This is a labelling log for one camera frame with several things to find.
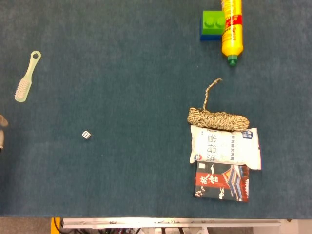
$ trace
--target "floor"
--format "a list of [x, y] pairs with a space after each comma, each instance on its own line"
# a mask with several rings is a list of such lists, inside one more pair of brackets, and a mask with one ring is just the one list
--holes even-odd
[[[0, 217], [0, 234], [49, 234], [50, 218]], [[209, 228], [209, 234], [253, 234], [252, 228]]]

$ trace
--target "bottle cap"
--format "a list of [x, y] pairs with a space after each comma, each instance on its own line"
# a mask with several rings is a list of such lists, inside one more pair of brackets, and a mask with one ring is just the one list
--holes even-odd
[[237, 64], [237, 55], [229, 55], [228, 56], [229, 65], [234, 67]]

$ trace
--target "white package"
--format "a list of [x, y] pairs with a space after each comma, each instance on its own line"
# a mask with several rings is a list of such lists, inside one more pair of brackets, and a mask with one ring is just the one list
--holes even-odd
[[191, 125], [192, 152], [190, 163], [207, 161], [247, 165], [261, 170], [261, 153], [256, 128], [243, 132], [226, 132]]

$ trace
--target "rope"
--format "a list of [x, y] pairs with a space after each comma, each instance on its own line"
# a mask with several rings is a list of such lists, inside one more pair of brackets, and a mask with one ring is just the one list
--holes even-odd
[[246, 130], [249, 126], [249, 121], [247, 118], [243, 116], [228, 114], [225, 112], [210, 113], [209, 111], [206, 110], [206, 105], [208, 102], [208, 92], [219, 81], [222, 81], [222, 79], [221, 78], [216, 79], [206, 89], [203, 109], [196, 109], [194, 107], [190, 108], [187, 121], [190, 124], [194, 124], [198, 127], [204, 128], [213, 128], [227, 131]]

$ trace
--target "green lego block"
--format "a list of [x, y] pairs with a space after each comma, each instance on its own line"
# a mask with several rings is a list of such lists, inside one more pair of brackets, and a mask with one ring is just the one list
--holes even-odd
[[203, 11], [201, 21], [202, 35], [222, 35], [225, 30], [223, 11]]

